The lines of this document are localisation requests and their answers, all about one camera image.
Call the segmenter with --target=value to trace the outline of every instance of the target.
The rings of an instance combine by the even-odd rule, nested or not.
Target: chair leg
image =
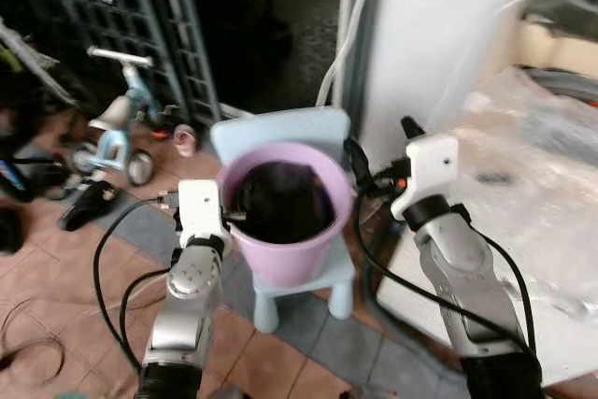
[[[348,280],[335,284],[328,300],[328,309],[333,317],[345,320],[353,311],[353,282]]]
[[[262,334],[272,334],[278,327],[278,310],[274,298],[255,293],[253,325]]]

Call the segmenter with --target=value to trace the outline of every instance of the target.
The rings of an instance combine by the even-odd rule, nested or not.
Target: metal rack
[[[95,45],[151,56],[154,67],[142,75],[158,98],[179,106],[185,121],[209,125],[221,119],[194,0],[42,2],[38,12],[47,10],[53,21],[72,27],[65,39],[76,39],[84,49]]]

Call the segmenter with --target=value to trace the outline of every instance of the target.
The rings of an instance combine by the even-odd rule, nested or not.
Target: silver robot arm
[[[406,147],[410,175],[391,212],[394,218],[405,219],[415,233],[424,274],[440,298],[523,340],[515,308],[494,273],[491,248],[446,199],[457,178],[457,138],[423,135],[409,118],[403,125],[407,137],[415,137]],[[419,131],[409,135],[413,128]],[[459,313],[441,308],[441,315],[461,357],[472,399],[544,397],[535,357],[522,352],[512,339]]]
[[[221,263],[232,246],[214,180],[182,180],[178,206],[182,252],[166,281],[142,363],[136,399],[195,398],[221,300]]]

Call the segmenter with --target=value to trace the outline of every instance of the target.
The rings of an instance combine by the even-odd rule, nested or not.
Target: purple bucket
[[[265,163],[282,162],[310,165],[320,177],[335,210],[335,220],[324,231],[299,243],[279,245],[262,242],[231,226],[233,236],[251,271],[275,287],[295,287],[313,279],[325,262],[332,240],[349,219],[352,195],[349,181],[338,163],[325,153],[297,143],[268,144],[248,151],[223,167],[223,200],[228,206],[233,193],[249,171]]]

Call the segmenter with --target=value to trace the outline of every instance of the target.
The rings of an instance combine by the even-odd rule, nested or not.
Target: brown tile floor
[[[58,150],[56,136],[67,121],[50,118],[35,142]],[[220,168],[208,153],[193,158],[179,157],[172,146],[153,142],[138,133],[142,148],[150,151],[158,170],[151,184],[128,189],[137,197],[177,187],[179,178],[213,178]],[[122,176],[108,179],[125,186]],[[136,379],[113,341],[94,305],[93,252],[103,230],[90,223],[75,233],[56,227],[64,206],[43,199],[19,205],[27,218],[27,241],[14,256],[0,259],[0,320],[20,301],[7,323],[6,348],[32,338],[59,337],[66,346],[64,368],[50,385],[34,388],[51,374],[58,356],[50,348],[23,353],[14,369],[0,372],[3,398],[49,398],[57,392],[79,391],[100,397],[118,391],[118,397],[133,397]],[[112,237],[100,266],[107,303],[120,301],[131,280],[156,269],[156,265],[134,251],[134,247]],[[143,355],[150,326],[160,303],[135,309],[161,296],[161,288],[147,291],[132,304],[128,318],[131,345],[137,357]],[[117,312],[110,313],[112,320]],[[197,397],[207,399],[220,385],[237,385],[254,399],[336,398],[348,385],[320,365],[308,361],[296,349],[271,335],[256,334],[253,324],[234,312],[219,309],[215,316],[214,347],[210,352],[202,387]]]

